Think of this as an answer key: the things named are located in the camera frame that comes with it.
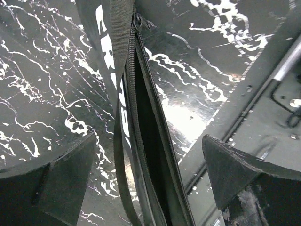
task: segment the white crackle pattern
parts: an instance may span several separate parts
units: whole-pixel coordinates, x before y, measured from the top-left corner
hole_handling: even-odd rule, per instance
[[[238,50],[238,56],[242,56],[247,52],[253,52],[263,49],[268,44],[268,39],[273,34],[251,34],[249,31],[249,19],[246,15],[240,13],[236,5],[237,2],[230,0],[221,0],[220,4],[213,4],[206,0],[190,0],[191,4],[195,7],[200,5],[209,9],[209,14],[214,18],[212,27],[199,28],[195,27],[194,23],[190,24],[192,31],[210,31],[219,32],[226,40],[226,44],[233,44]],[[237,27],[235,21],[243,22],[244,27]]]
[[[4,156],[0,168],[66,145],[66,137],[75,139],[94,132],[97,177],[102,182],[88,188],[96,195],[115,199],[119,197],[115,166],[103,148],[103,142],[112,142],[114,118],[103,78],[96,66],[88,63],[92,47],[83,26],[74,23],[76,7],[73,5],[73,13],[64,15],[51,4],[44,0],[22,0],[15,4],[0,0],[0,13],[10,17],[11,23],[18,27],[15,35],[20,37],[14,42],[0,30],[0,82],[1,87],[9,90],[0,90],[1,111],[9,112],[8,121],[0,123],[0,156]],[[39,32],[29,38],[32,27]],[[28,73],[29,68],[34,76]],[[18,98],[24,101],[20,105],[16,105]],[[22,105],[32,106],[33,110],[26,122]],[[35,113],[38,110],[43,117]],[[134,191],[131,195],[137,200]],[[94,224],[91,218],[104,220],[95,213],[81,212],[80,217],[91,224]]]

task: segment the printed lettering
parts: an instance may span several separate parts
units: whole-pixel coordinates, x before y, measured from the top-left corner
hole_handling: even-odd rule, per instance
[[[103,32],[105,32],[107,30],[107,28],[105,27],[104,22],[103,22],[103,6],[102,5],[97,7],[95,14],[96,14],[96,21],[97,21],[97,25],[98,25],[98,31],[99,31],[99,35],[100,35],[101,34],[100,23],[102,23]]]

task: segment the black marbled surface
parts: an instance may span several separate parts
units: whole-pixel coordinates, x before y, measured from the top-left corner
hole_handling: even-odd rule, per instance
[[[275,2],[161,0],[166,20],[142,10],[156,26],[143,35],[179,162],[294,9],[294,0]],[[92,130],[98,158],[78,225],[130,225],[117,191],[103,76],[74,0],[0,0],[0,168]]]

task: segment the zipper teeth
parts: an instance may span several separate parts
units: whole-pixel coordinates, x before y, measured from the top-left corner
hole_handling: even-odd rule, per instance
[[[144,176],[146,178],[151,179],[150,171],[149,171],[148,164],[146,161],[146,155],[144,152],[142,135],[141,135],[140,128],[139,128],[138,108],[137,108],[137,102],[136,102],[137,96],[136,96],[136,86],[135,86],[135,37],[136,37],[136,29],[132,26],[131,33],[130,33],[129,50],[128,50],[128,71],[129,71],[128,80],[129,80],[129,86],[130,86],[130,89],[129,89],[130,106],[132,109],[134,132],[137,137],[137,139],[136,139],[137,147],[138,147],[137,152],[138,152],[138,156],[140,159],[141,168],[142,168]],[[149,199],[152,200],[151,203],[155,204],[157,206],[157,209],[159,209],[159,211],[161,212],[159,214],[159,218],[161,221],[161,222],[159,222],[160,226],[167,225],[164,214],[162,212],[162,208],[157,199],[155,188],[154,188],[152,182],[146,181],[146,183],[148,184],[148,187],[149,187],[148,193],[150,193]]]
[[[142,49],[142,53],[143,53],[143,55],[144,55],[144,61],[145,61],[145,63],[146,63],[146,68],[147,68],[147,71],[148,71],[148,73],[149,73],[149,75],[150,75],[149,78],[150,78],[152,84],[154,85],[154,84],[155,84],[155,81],[154,81],[154,79],[153,79],[153,77],[152,77],[152,75],[151,75],[151,70],[150,70],[151,66],[150,66],[150,64],[149,64],[149,61],[146,60],[146,59],[147,59],[147,53],[146,53],[146,51],[145,51],[145,45],[144,45],[144,42],[143,42],[143,40],[142,40],[141,33],[140,33],[139,31],[137,32],[137,36],[138,36],[138,40],[139,40],[139,43],[140,43],[140,46],[141,46],[141,49]],[[156,90],[155,88],[153,88],[153,90],[154,90],[154,93],[155,93],[155,95],[156,95],[156,98],[157,98],[158,100],[160,100],[157,90]],[[160,113],[161,113],[162,115],[165,115],[165,114],[164,114],[164,111],[163,111],[163,109],[162,109],[162,107],[159,107],[159,110],[160,110]],[[170,136],[167,136],[167,139],[168,139],[168,142],[169,142],[169,146],[170,146],[171,149],[172,149],[172,156],[173,156],[174,158],[176,158],[175,153],[174,153],[174,148],[173,148],[173,145],[172,145],[172,141],[171,141]],[[184,202],[185,202],[186,207],[187,207],[187,209],[188,209],[188,213],[189,213],[189,215],[190,215],[190,218],[193,219],[192,212],[191,212],[191,210],[190,210],[190,208],[189,208],[189,203],[188,203],[188,200],[187,200],[186,193],[185,193],[185,190],[184,190],[183,185],[180,185],[180,189],[183,191],[183,192],[181,192],[181,193],[184,193],[184,194],[185,194],[184,197],[182,197],[182,198],[184,199]]]

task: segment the zipper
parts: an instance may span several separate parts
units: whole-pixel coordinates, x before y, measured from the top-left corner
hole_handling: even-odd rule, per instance
[[[165,114],[164,114],[162,105],[160,104],[160,98],[159,98],[158,91],[155,88],[155,81],[154,81],[154,79],[152,77],[152,73],[151,73],[151,70],[150,70],[151,67],[150,67],[149,61],[147,60],[148,59],[148,57],[147,57],[148,55],[147,55],[147,53],[145,51],[145,45],[144,45],[144,42],[143,42],[143,39],[142,39],[142,35],[141,35],[142,28],[145,27],[145,28],[147,28],[149,30],[151,28],[151,25],[139,13],[134,13],[133,25],[134,25],[134,27],[136,29],[136,36],[138,38],[138,43],[139,43],[139,45],[137,47],[142,52],[143,63],[145,64],[146,71],[147,71],[147,74],[148,74],[146,76],[147,83],[148,83],[148,84],[146,84],[146,86],[149,86],[151,92],[154,94],[155,101],[153,101],[153,102],[154,102],[154,105],[155,105],[155,109],[158,109],[159,110],[159,114],[162,116],[162,118],[159,118],[160,125],[158,125],[158,129],[161,130],[162,134],[167,134],[167,136],[165,137],[165,139],[162,140],[162,143],[163,143],[163,145],[165,143],[165,146],[168,146],[169,150],[172,150],[171,151],[172,159],[170,159],[169,157],[166,157],[169,169],[171,169],[171,168],[175,169],[175,171],[172,170],[170,172],[171,173],[171,177],[173,177],[173,181],[175,182],[174,184],[176,185],[175,189],[176,189],[176,193],[177,193],[177,196],[178,196],[178,200],[180,201],[180,205],[181,205],[181,208],[182,208],[183,213],[185,215],[186,221],[188,222],[188,226],[194,226],[195,223],[194,223],[194,220],[193,220],[192,212],[190,210],[190,206],[189,206],[189,203],[188,203],[188,200],[187,200],[187,196],[186,196],[186,193],[185,193],[185,190],[184,190],[181,178],[180,178],[180,180],[178,180],[177,177],[175,177],[175,174],[179,175],[179,176],[181,174],[180,174],[178,165],[176,163],[176,156],[175,156],[175,153],[174,153],[172,140],[171,140],[171,138],[169,136],[169,130],[168,130],[167,122],[166,122],[166,119],[165,119]]]
[[[129,102],[133,122],[133,131],[135,135],[135,140],[137,143],[137,154],[140,161],[140,166],[143,172],[143,177],[146,183],[147,195],[150,204],[150,212],[152,213],[153,224],[148,224],[147,226],[167,226],[164,213],[159,204],[154,186],[151,181],[151,175],[149,172],[146,155],[144,152],[142,135],[139,127],[139,118],[138,118],[138,106],[137,106],[137,97],[136,97],[136,87],[135,87],[135,41],[136,41],[136,31],[137,29],[142,29],[143,22],[142,17],[134,15],[133,24],[131,27],[130,40],[129,40],[129,49],[128,49],[128,75],[125,76],[129,89]]]

